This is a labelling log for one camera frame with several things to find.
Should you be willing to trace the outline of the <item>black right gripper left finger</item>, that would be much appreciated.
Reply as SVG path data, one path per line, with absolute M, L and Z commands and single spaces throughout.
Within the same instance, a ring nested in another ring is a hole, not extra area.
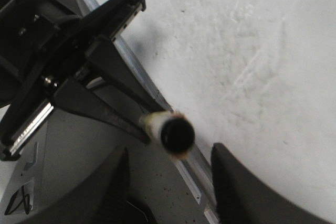
M 129 187 L 129 151 L 117 147 L 74 190 L 21 223 L 123 223 Z

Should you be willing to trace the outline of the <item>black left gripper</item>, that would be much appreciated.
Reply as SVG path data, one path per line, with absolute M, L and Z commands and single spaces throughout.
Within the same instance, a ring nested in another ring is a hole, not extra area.
M 151 94 L 115 41 L 146 0 L 107 0 L 83 13 L 77 0 L 1 0 L 1 160 L 15 161 L 54 109 L 150 138 L 90 91 L 97 77 L 150 112 L 172 108 Z

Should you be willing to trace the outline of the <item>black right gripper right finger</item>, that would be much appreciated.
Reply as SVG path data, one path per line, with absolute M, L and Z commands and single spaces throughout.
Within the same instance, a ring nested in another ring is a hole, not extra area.
M 211 168 L 220 223 L 335 223 L 335 175 L 289 155 L 240 161 L 214 143 Z

